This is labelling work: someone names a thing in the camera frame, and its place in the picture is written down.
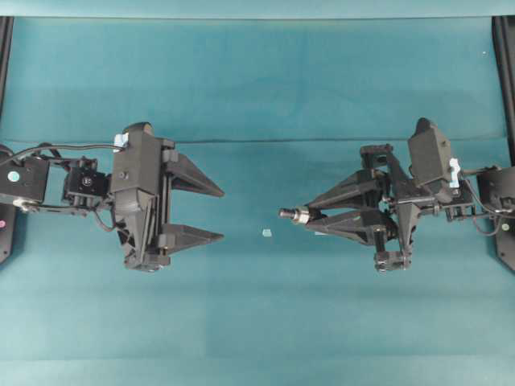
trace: teal cloth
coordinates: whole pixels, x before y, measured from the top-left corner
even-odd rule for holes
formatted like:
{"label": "teal cloth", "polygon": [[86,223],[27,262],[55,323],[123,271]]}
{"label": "teal cloth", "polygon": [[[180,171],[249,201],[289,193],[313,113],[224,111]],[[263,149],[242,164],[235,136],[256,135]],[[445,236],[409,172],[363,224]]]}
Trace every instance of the teal cloth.
{"label": "teal cloth", "polygon": [[0,14],[61,18],[442,18],[515,14],[512,0],[3,0]]}
{"label": "teal cloth", "polygon": [[[92,218],[20,216],[0,267],[0,384],[513,384],[515,276],[472,224],[422,219],[412,268],[381,275],[373,248],[277,217],[357,170],[362,145],[389,142],[407,166],[419,115],[456,138],[463,167],[509,165],[489,20],[432,22],[18,19],[3,143],[108,141],[152,121],[227,193],[174,191],[172,221],[225,238],[144,274]],[[321,83],[335,92],[313,101]],[[108,150],[88,156],[110,169]]]}
{"label": "teal cloth", "polygon": [[176,141],[505,135],[489,18],[327,22],[19,18],[2,138]]}

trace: screw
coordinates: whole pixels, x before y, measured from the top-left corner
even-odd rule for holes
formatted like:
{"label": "screw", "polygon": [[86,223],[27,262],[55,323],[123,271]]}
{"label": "screw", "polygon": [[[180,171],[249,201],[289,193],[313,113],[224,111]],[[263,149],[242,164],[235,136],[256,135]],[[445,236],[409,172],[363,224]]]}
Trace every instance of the screw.
{"label": "screw", "polygon": [[85,187],[91,187],[91,185],[93,184],[93,180],[91,179],[91,177],[83,177],[82,184]]}

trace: round dot sticker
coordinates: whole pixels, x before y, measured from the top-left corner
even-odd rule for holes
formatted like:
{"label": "round dot sticker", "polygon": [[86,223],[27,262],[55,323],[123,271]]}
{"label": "round dot sticker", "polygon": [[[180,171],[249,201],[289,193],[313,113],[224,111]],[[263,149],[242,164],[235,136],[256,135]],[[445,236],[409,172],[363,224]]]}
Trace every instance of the round dot sticker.
{"label": "round dot sticker", "polygon": [[19,173],[17,171],[10,171],[7,175],[7,179],[11,181],[12,183],[16,183],[19,181]]}

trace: bolt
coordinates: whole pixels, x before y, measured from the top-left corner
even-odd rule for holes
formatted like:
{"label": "bolt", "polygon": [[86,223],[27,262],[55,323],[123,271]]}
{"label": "bolt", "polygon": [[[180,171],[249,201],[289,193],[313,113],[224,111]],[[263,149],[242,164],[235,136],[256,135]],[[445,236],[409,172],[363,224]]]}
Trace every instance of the bolt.
{"label": "bolt", "polygon": [[286,208],[281,208],[279,209],[279,217],[283,218],[283,219],[294,219],[295,218],[295,209],[286,209]]}
{"label": "bolt", "polygon": [[82,179],[82,184],[85,186],[85,187],[91,187],[91,185],[93,184],[93,180],[91,177],[83,177]]}

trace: black cable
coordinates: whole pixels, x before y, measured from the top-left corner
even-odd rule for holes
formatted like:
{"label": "black cable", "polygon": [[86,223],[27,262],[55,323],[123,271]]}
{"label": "black cable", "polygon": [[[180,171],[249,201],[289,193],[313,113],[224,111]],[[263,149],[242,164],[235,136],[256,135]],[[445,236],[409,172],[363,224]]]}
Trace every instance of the black cable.
{"label": "black cable", "polygon": [[19,151],[16,154],[11,155],[9,158],[5,158],[0,161],[0,166],[7,164],[8,162],[14,161],[17,158],[22,157],[25,154],[34,153],[36,151],[42,150],[94,150],[94,149],[112,149],[112,150],[124,150],[125,147],[115,146],[115,145],[106,145],[106,144],[96,144],[96,145],[51,145],[51,146],[36,146],[29,147],[28,149]]}
{"label": "black cable", "polygon": [[113,224],[113,226],[109,226],[107,225],[104,221],[102,221],[100,215],[98,214],[98,211],[97,209],[93,209],[92,210],[94,216],[95,216],[95,221],[97,222],[97,224],[100,226],[100,228],[102,228],[104,231],[106,232],[112,232],[112,231],[117,231],[117,232],[121,232],[123,233],[128,239],[130,238],[130,233],[128,231],[126,231],[125,229],[122,229],[120,227],[118,227],[116,225],[116,223]]}
{"label": "black cable", "polygon": [[95,215],[95,221],[97,222],[97,224],[100,226],[100,228],[104,229],[106,232],[112,232],[113,230],[115,230],[117,228],[116,225],[113,225],[112,227],[106,225],[104,223],[104,221],[102,221],[102,219],[100,218],[100,215],[98,214],[97,210],[93,209],[92,212]]}
{"label": "black cable", "polygon": [[480,228],[479,224],[477,223],[477,218],[472,217],[472,221],[474,222],[474,226],[476,227],[477,231],[481,233],[483,236],[489,237],[489,236],[495,236],[500,230],[501,230],[501,219],[499,217],[496,217],[493,219],[493,223],[495,224],[493,231],[487,232]]}
{"label": "black cable", "polygon": [[515,216],[507,216],[505,214],[498,213],[498,212],[493,211],[492,209],[489,209],[486,206],[484,206],[484,204],[481,202],[481,199],[477,195],[476,191],[472,187],[472,184],[470,183],[470,181],[468,181],[467,179],[462,179],[462,181],[467,184],[468,189],[470,190],[470,193],[472,194],[472,197],[474,198],[475,201],[477,201],[477,203],[480,205],[480,207],[483,208],[484,211],[487,211],[488,213],[490,213],[496,217],[502,217],[503,219],[515,219]]}

